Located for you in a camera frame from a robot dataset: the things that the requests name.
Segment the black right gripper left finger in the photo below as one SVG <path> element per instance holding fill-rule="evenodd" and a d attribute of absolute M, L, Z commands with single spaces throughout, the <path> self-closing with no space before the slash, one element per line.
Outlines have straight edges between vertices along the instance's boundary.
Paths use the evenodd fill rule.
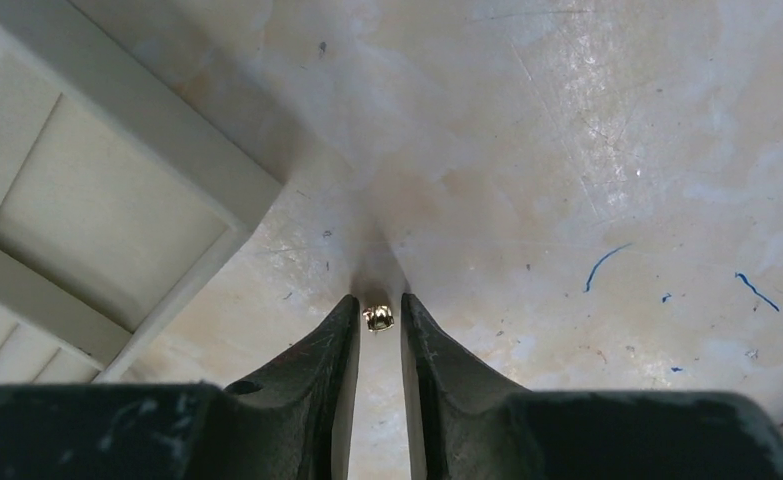
<path fill-rule="evenodd" d="M 231 477 L 347 477 L 359 307 L 344 296 L 309 334 L 225 388 L 241 405 Z"/>

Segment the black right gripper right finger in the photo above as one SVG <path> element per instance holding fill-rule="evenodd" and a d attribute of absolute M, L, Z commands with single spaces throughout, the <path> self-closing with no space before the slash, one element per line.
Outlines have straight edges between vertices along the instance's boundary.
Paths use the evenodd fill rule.
<path fill-rule="evenodd" d="M 524 387 L 447 334 L 412 293 L 401 298 L 400 326 L 412 478 L 530 477 L 509 408 Z"/>

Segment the small gold earring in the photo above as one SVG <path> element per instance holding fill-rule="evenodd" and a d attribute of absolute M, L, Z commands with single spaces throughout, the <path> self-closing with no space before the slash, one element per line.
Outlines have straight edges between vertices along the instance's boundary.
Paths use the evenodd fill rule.
<path fill-rule="evenodd" d="M 388 305 L 369 306 L 362 311 L 362 318 L 372 333 L 389 330 L 395 325 L 393 312 Z"/>

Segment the beige ring roll tray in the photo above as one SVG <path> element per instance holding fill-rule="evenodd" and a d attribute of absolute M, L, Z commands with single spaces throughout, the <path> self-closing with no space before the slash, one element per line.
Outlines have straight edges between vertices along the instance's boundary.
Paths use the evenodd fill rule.
<path fill-rule="evenodd" d="M 119 380 L 278 181 L 68 1 L 0 1 L 0 384 Z"/>

